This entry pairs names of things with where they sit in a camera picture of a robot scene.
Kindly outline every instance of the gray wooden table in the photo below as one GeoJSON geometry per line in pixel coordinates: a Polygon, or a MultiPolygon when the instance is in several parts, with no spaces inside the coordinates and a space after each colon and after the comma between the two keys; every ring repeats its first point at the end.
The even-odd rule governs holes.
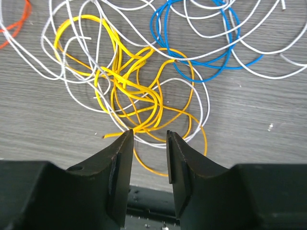
{"type": "MultiPolygon", "coordinates": [[[[4,20],[10,24],[18,20],[23,10],[23,0],[3,0],[4,20]]],[[[77,14],[82,0],[71,3],[73,14],[77,14]]],[[[137,6],[136,0],[113,0],[123,6],[137,6]]],[[[155,0],[159,6],[163,0],[155,0]]],[[[242,34],[253,28],[274,4],[274,0],[263,1],[251,20],[243,26],[242,34]]],[[[33,13],[25,23],[17,40],[30,52],[36,55],[45,65],[59,69],[42,52],[39,39],[42,27],[48,16],[47,1],[31,0],[33,13]]],[[[243,20],[252,9],[255,1],[237,0],[234,9],[243,20]]],[[[176,9],[183,12],[182,4],[176,9]]],[[[293,40],[304,26],[307,15],[306,1],[287,1],[287,10],[278,6],[265,24],[245,39],[246,42],[261,50],[276,50],[293,40]]],[[[193,15],[204,12],[189,8],[193,15]]],[[[86,13],[97,14],[94,7],[88,7],[86,13]]],[[[107,11],[112,22],[133,41],[140,38],[128,27],[128,24],[114,11],[107,11]]],[[[126,13],[136,27],[151,38],[149,20],[153,11],[149,8],[126,13]]],[[[55,17],[60,25],[68,18],[63,8],[55,17]]],[[[85,33],[95,37],[97,24],[85,22],[85,33]]],[[[205,40],[196,36],[186,20],[170,13],[170,44],[188,56],[200,55],[226,45],[224,38],[205,40]]],[[[195,22],[195,26],[208,35],[223,31],[221,18],[195,22]]],[[[101,61],[106,63],[111,53],[111,43],[103,33],[106,46],[101,48],[101,61]]],[[[287,56],[300,63],[307,63],[306,36],[304,36],[287,56]]],[[[138,48],[129,46],[131,51],[138,48]]],[[[245,62],[252,61],[257,55],[241,45],[236,47],[237,54],[245,62]]],[[[71,48],[79,58],[84,59],[81,49],[74,44],[71,48]]],[[[161,55],[153,55],[141,72],[141,80],[146,84],[156,75],[160,64],[165,60],[161,55]]],[[[232,58],[229,65],[238,64],[232,58]]],[[[263,74],[278,76],[289,73],[296,68],[282,61],[278,55],[267,56],[252,67],[263,74]]],[[[0,50],[0,158],[6,160],[48,160],[66,168],[88,158],[106,147],[114,139],[102,140],[105,133],[117,132],[108,115],[90,112],[80,107],[68,95],[64,83],[49,81],[38,76],[10,47],[0,50]]],[[[203,77],[211,76],[212,69],[199,68],[203,77]]],[[[170,77],[179,77],[172,66],[165,69],[162,81],[170,77]]],[[[307,83],[306,71],[285,80],[266,80],[256,77],[245,70],[224,71],[213,81],[207,83],[212,111],[205,130],[208,137],[208,157],[217,163],[231,167],[239,162],[285,162],[307,163],[307,83]]],[[[87,105],[98,108],[93,99],[93,91],[87,86],[72,86],[74,94],[87,105]]],[[[197,89],[206,107],[204,92],[201,86],[197,89]]],[[[189,93],[188,87],[180,83],[163,87],[165,100],[169,105],[181,108],[189,93]]],[[[197,100],[192,101],[188,109],[199,116],[197,100]]],[[[167,120],[173,113],[167,112],[167,120]]],[[[182,116],[167,129],[184,133],[187,118],[182,116]]],[[[157,134],[164,138],[166,130],[157,134]]],[[[203,139],[199,133],[190,145],[203,151],[203,139]]],[[[145,163],[166,172],[165,152],[136,144],[137,151],[145,163]]],[[[154,189],[171,191],[167,179],[152,175],[143,169],[137,161],[133,162],[131,183],[154,189]]]]}

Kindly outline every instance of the orange wire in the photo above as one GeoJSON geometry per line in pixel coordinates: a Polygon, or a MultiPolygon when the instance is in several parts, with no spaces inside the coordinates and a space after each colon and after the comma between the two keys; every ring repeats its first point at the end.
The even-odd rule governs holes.
{"type": "MultiPolygon", "coordinates": [[[[19,33],[19,31],[21,30],[25,20],[30,16],[32,11],[32,6],[29,0],[25,0],[25,4],[24,4],[24,12],[23,15],[21,17],[21,19],[18,22],[15,22],[11,25],[9,25],[8,27],[6,27],[7,30],[11,30],[14,27],[17,27],[16,30],[14,31],[14,33],[12,34],[12,37],[16,37],[19,33]]],[[[4,48],[5,46],[7,46],[9,44],[8,41],[5,41],[1,46],[0,49],[4,48]]]]}

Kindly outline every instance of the tangled wires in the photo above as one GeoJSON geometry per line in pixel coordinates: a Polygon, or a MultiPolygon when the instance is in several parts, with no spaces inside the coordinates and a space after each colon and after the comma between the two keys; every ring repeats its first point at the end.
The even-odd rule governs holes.
{"type": "MultiPolygon", "coordinates": [[[[204,143],[205,143],[204,154],[207,153],[207,140],[203,127],[206,124],[210,114],[210,101],[209,101],[208,91],[204,83],[214,79],[219,74],[221,74],[222,71],[244,68],[247,71],[263,78],[282,79],[293,76],[307,68],[306,64],[295,63],[286,58],[282,54],[284,51],[290,49],[303,36],[303,34],[307,29],[307,22],[302,31],[298,34],[298,36],[289,45],[287,45],[287,47],[280,50],[270,51],[270,52],[260,51],[244,41],[244,38],[252,34],[253,31],[259,28],[265,22],[265,20],[271,15],[271,13],[275,10],[275,8],[279,3],[281,3],[282,8],[285,9],[284,0],[276,0],[272,8],[265,15],[265,17],[261,19],[260,22],[246,34],[241,34],[241,27],[254,14],[261,0],[257,0],[255,2],[255,5],[250,14],[242,21],[239,20],[236,12],[232,9],[232,5],[235,3],[236,0],[224,0],[224,1],[212,0],[215,6],[210,6],[210,7],[201,5],[196,0],[190,0],[190,2],[198,8],[214,11],[214,13],[203,17],[194,17],[189,15],[187,10],[187,0],[167,0],[158,9],[156,9],[152,5],[152,2],[154,0],[150,1],[140,0],[140,1],[143,2],[144,4],[140,7],[135,7],[135,8],[118,7],[110,3],[108,0],[102,0],[101,2],[108,5],[116,12],[118,12],[123,17],[123,19],[127,21],[131,29],[134,30],[135,33],[144,41],[144,44],[135,43],[129,40],[123,33],[121,33],[120,30],[116,28],[116,26],[114,26],[112,22],[108,19],[108,17],[104,12],[103,7],[101,6],[101,2],[98,2],[98,0],[86,0],[80,7],[79,15],[75,17],[73,17],[71,12],[70,4],[72,0],[64,0],[64,2],[60,3],[54,9],[52,7],[52,0],[49,0],[49,18],[47,20],[46,25],[43,28],[40,44],[44,53],[50,58],[50,61],[58,65],[59,72],[56,73],[47,68],[46,65],[44,65],[38,58],[36,58],[30,52],[24,49],[22,45],[19,44],[14,39],[14,34],[10,34],[8,31],[11,28],[9,26],[5,27],[3,23],[2,12],[0,13],[0,26],[7,41],[12,45],[12,47],[16,50],[16,52],[20,55],[20,57],[22,57],[24,61],[33,68],[35,72],[37,72],[40,76],[48,80],[63,81],[72,99],[75,102],[77,102],[79,105],[83,106],[84,108],[89,109],[91,111],[95,111],[97,113],[109,115],[110,119],[120,129],[120,132],[105,134],[103,138],[116,137],[127,129],[133,129],[135,134],[135,140],[137,142],[160,149],[165,148],[165,141],[155,136],[153,132],[168,126],[169,124],[174,122],[178,117],[186,115],[189,118],[189,126],[185,135],[183,135],[183,138],[185,139],[185,141],[189,142],[195,137],[195,135],[198,132],[201,131],[204,136],[204,143]],[[99,16],[83,14],[85,6],[89,3],[91,4],[93,3],[96,6],[99,12],[99,16]],[[183,4],[184,13],[179,13],[178,11],[176,11],[173,7],[174,4],[183,4]],[[53,17],[64,6],[66,6],[67,8],[67,14],[69,19],[64,21],[60,25],[60,27],[56,29],[57,27],[54,24],[53,17]],[[153,10],[153,14],[149,23],[149,29],[153,36],[153,41],[148,41],[136,29],[136,27],[129,20],[129,18],[123,13],[124,11],[140,10],[144,7],[150,7],[153,10]],[[168,34],[168,28],[169,28],[168,23],[171,23],[168,21],[169,20],[168,15],[171,10],[174,13],[178,14],[179,16],[185,18],[187,20],[187,23],[189,24],[189,26],[192,28],[192,30],[195,32],[197,36],[203,39],[214,39],[217,37],[225,36],[228,44],[209,53],[194,57],[187,57],[178,49],[173,49],[170,46],[169,40],[171,38],[168,34]],[[161,16],[163,14],[164,14],[164,22],[161,23],[161,16]],[[208,18],[215,17],[218,15],[221,16],[224,27],[224,32],[220,34],[215,34],[211,36],[202,34],[192,24],[193,20],[206,20],[208,18]],[[92,38],[84,34],[83,27],[81,24],[82,20],[91,20],[99,23],[98,38],[97,38],[98,42],[96,44],[96,52],[94,55],[90,54],[89,52],[87,42],[92,38]],[[54,32],[53,42],[51,42],[46,35],[46,31],[49,27],[51,27],[54,32]],[[100,40],[103,28],[106,30],[107,34],[109,35],[113,48],[113,56],[108,65],[102,65],[100,64],[99,61],[99,55],[101,55],[99,52],[99,46],[100,46],[100,40]],[[68,41],[64,43],[61,42],[61,37],[67,29],[72,29],[74,36],[69,38],[68,41]],[[72,53],[68,53],[68,49],[72,41],[78,42],[80,48],[83,50],[84,54],[88,59],[87,63],[78,60],[72,53]],[[248,49],[258,53],[259,54],[258,58],[250,63],[244,64],[235,53],[236,44],[239,42],[244,46],[246,46],[248,49]],[[130,52],[124,46],[124,43],[129,43],[131,45],[139,47],[139,51],[135,54],[130,52]],[[225,52],[222,55],[210,61],[202,62],[199,60],[200,58],[208,57],[212,54],[215,54],[223,50],[225,50],[225,52]],[[164,57],[167,57],[168,60],[161,63],[160,68],[156,70],[157,74],[154,80],[149,85],[143,85],[140,83],[142,82],[141,81],[142,75],[140,70],[142,69],[142,67],[148,64],[149,62],[148,58],[150,58],[154,53],[159,53],[164,57]],[[263,74],[256,73],[249,68],[251,65],[257,63],[261,58],[263,58],[264,55],[272,55],[272,54],[280,54],[280,56],[284,60],[286,60],[291,64],[299,66],[300,69],[287,75],[274,77],[274,76],[266,76],[263,74]],[[237,60],[239,66],[231,67],[228,65],[228,61],[231,56],[233,56],[237,60]],[[224,63],[221,66],[219,66],[216,62],[223,58],[224,58],[224,63]],[[88,70],[81,71],[79,68],[73,68],[72,65],[68,62],[68,60],[74,61],[75,63],[80,65],[80,67],[82,68],[85,67],[88,70]],[[189,75],[184,74],[182,72],[182,70],[177,66],[178,62],[188,66],[189,75]],[[165,81],[161,81],[160,76],[165,67],[168,66],[169,64],[173,65],[175,70],[178,72],[178,75],[181,75],[185,79],[169,78],[165,81]],[[40,68],[44,69],[44,71],[46,71],[47,74],[41,72],[36,67],[37,65],[40,66],[40,68]],[[200,75],[200,73],[195,69],[197,66],[204,66],[207,68],[216,69],[217,72],[213,76],[206,77],[204,79],[200,75]],[[132,74],[136,74],[136,82],[132,80],[132,74]],[[167,106],[167,104],[165,104],[164,102],[164,96],[163,96],[164,92],[162,91],[161,86],[170,81],[180,81],[190,87],[190,93],[188,98],[186,99],[186,104],[181,109],[167,106]],[[208,107],[206,114],[204,114],[203,105],[199,93],[194,87],[195,82],[201,83],[206,93],[207,107],[208,107]],[[97,105],[100,107],[100,109],[90,107],[80,102],[73,95],[70,89],[71,84],[79,84],[79,85],[88,84],[93,89],[93,96],[95,96],[95,99],[97,100],[97,105]],[[125,97],[128,98],[128,100],[130,101],[130,104],[128,106],[122,105],[122,101],[120,100],[119,94],[123,94],[125,95],[125,97]],[[199,118],[196,118],[194,115],[187,112],[193,94],[196,95],[199,102],[200,106],[199,118]],[[150,105],[140,107],[141,102],[146,102],[150,105]],[[176,112],[176,115],[167,122],[162,122],[163,120],[162,118],[164,117],[166,111],[174,111],[176,112]],[[148,116],[145,119],[141,116],[144,114],[148,114],[148,116]],[[197,127],[195,129],[192,128],[193,122],[197,123],[197,127]],[[154,141],[153,142],[146,141],[140,137],[140,134],[147,134],[154,141]]],[[[134,154],[143,167],[145,167],[146,169],[155,174],[166,176],[166,174],[158,172],[146,166],[141,161],[140,157],[138,156],[135,150],[134,154]]]]}

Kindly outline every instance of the yellow wire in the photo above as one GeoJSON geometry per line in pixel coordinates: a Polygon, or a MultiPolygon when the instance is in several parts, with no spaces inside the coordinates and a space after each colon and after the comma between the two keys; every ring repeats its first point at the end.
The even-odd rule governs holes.
{"type": "MultiPolygon", "coordinates": [[[[179,116],[181,116],[182,114],[185,114],[189,117],[189,127],[188,127],[187,132],[183,136],[183,138],[186,138],[189,135],[189,133],[191,132],[192,120],[194,120],[196,123],[199,124],[199,121],[193,115],[186,112],[186,109],[188,108],[188,106],[191,102],[192,96],[193,96],[193,89],[191,89],[191,91],[190,91],[189,99],[188,99],[186,105],[184,106],[183,109],[180,110],[180,109],[172,108],[172,107],[169,107],[169,106],[165,106],[163,104],[163,93],[162,93],[162,89],[161,89],[161,86],[160,86],[160,83],[159,83],[159,78],[160,78],[165,66],[169,63],[174,63],[175,60],[170,59],[170,60],[165,61],[161,65],[161,67],[160,67],[155,79],[153,80],[153,82],[149,86],[143,86],[143,85],[140,84],[140,81],[139,81],[139,71],[140,71],[141,67],[143,67],[146,64],[147,59],[152,56],[152,54],[155,52],[155,50],[148,46],[148,47],[141,49],[136,54],[133,54],[122,44],[122,42],[120,41],[118,33],[110,28],[110,26],[107,24],[105,19],[101,20],[100,18],[98,18],[94,15],[89,15],[89,14],[82,15],[81,18],[101,23],[104,26],[104,28],[106,29],[106,31],[108,32],[109,37],[110,37],[111,42],[112,42],[113,50],[114,50],[114,52],[116,52],[115,59],[112,63],[112,69],[108,69],[108,68],[103,67],[103,66],[101,66],[100,68],[109,77],[111,77],[110,80],[113,82],[113,88],[112,88],[112,91],[111,91],[111,107],[112,107],[113,110],[115,110],[115,102],[116,102],[116,104],[118,105],[119,109],[122,112],[121,114],[117,114],[118,117],[127,118],[134,125],[134,127],[132,129],[133,129],[135,134],[136,133],[147,133],[149,136],[151,136],[155,140],[165,142],[165,140],[156,137],[155,135],[151,134],[150,132],[157,131],[159,129],[166,127],[167,125],[169,125],[170,123],[175,121],[179,116]],[[124,64],[122,64],[122,58],[123,58],[122,52],[125,52],[130,57],[130,59],[124,64]],[[127,69],[123,75],[121,75],[121,72],[123,70],[125,70],[131,63],[133,63],[131,65],[131,67],[129,69],[127,69]],[[134,83],[134,82],[129,80],[131,73],[133,73],[135,71],[136,71],[137,83],[134,83]],[[157,85],[157,87],[158,87],[158,91],[159,91],[158,93],[155,90],[152,89],[155,85],[157,85]],[[136,90],[127,90],[127,86],[135,88],[136,90]],[[119,99],[118,99],[117,89],[128,97],[128,99],[130,100],[130,102],[132,104],[134,112],[126,113],[126,111],[122,108],[122,106],[119,102],[119,99]],[[149,102],[149,103],[152,103],[153,105],[148,106],[146,108],[137,109],[133,99],[144,101],[144,102],[149,102]],[[176,116],[174,116],[172,119],[170,119],[169,121],[167,121],[166,123],[161,125],[160,123],[161,123],[161,120],[162,120],[164,109],[178,112],[178,114],[176,116]],[[141,121],[139,113],[146,112],[146,111],[151,111],[151,113],[146,120],[141,121]],[[134,116],[134,115],[136,115],[138,123],[131,119],[131,117],[134,116]]],[[[73,17],[74,22],[78,21],[79,19],[80,19],[79,16],[73,17]]],[[[60,41],[61,36],[65,32],[65,30],[70,25],[71,25],[71,21],[70,21],[70,19],[68,19],[57,30],[57,34],[56,34],[55,41],[54,41],[54,47],[55,47],[55,49],[59,49],[61,52],[63,52],[63,48],[59,44],[59,41],[60,41]]],[[[180,54],[181,56],[183,56],[185,58],[187,57],[178,50],[175,50],[175,49],[171,49],[171,50],[173,52],[180,54]]],[[[59,61],[61,61],[61,58],[58,55],[58,53],[55,53],[55,56],[59,61]]],[[[89,70],[92,70],[89,65],[81,62],[80,60],[76,59],[75,57],[71,56],[70,54],[66,53],[66,56],[69,57],[70,59],[76,61],[80,65],[83,65],[84,67],[88,68],[89,70]]],[[[190,71],[191,71],[191,77],[192,77],[192,79],[194,79],[194,70],[193,70],[192,64],[191,64],[190,61],[188,61],[188,64],[189,64],[190,71]]],[[[88,77],[91,74],[91,73],[78,71],[78,70],[73,69],[73,68],[71,68],[71,69],[76,71],[77,73],[79,73],[82,76],[88,77]]],[[[104,74],[101,74],[100,70],[97,70],[96,73],[95,73],[95,78],[94,78],[94,86],[96,88],[98,87],[99,77],[106,78],[106,76],[104,74]]],[[[103,111],[105,111],[106,113],[108,113],[108,110],[104,106],[97,90],[95,90],[95,95],[97,97],[97,102],[100,105],[101,109],[103,111]]],[[[121,120],[117,119],[116,116],[114,116],[114,117],[123,127],[125,127],[125,125],[122,123],[121,120]]],[[[207,144],[206,133],[205,133],[202,126],[201,126],[201,131],[202,131],[203,137],[204,137],[204,144],[205,144],[204,155],[206,156],[207,151],[208,151],[208,144],[207,144]]],[[[104,135],[103,138],[117,137],[121,134],[122,134],[122,132],[110,133],[110,134],[104,135]]],[[[167,174],[158,172],[158,171],[148,167],[147,165],[145,165],[142,162],[142,160],[140,159],[140,157],[137,154],[137,152],[135,151],[135,149],[133,149],[133,153],[134,153],[134,156],[136,157],[137,161],[145,169],[147,169],[148,171],[150,171],[154,174],[160,175],[160,176],[167,176],[167,174]]]]}

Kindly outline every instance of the screw hole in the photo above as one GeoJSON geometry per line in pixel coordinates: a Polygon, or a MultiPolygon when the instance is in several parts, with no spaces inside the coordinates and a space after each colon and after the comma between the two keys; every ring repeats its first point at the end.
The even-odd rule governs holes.
{"type": "Polygon", "coordinates": [[[75,171],[80,171],[80,170],[82,170],[82,169],[83,169],[82,166],[80,166],[80,165],[74,165],[74,166],[71,166],[70,168],[68,168],[68,171],[70,171],[70,172],[75,172],[75,171]]]}

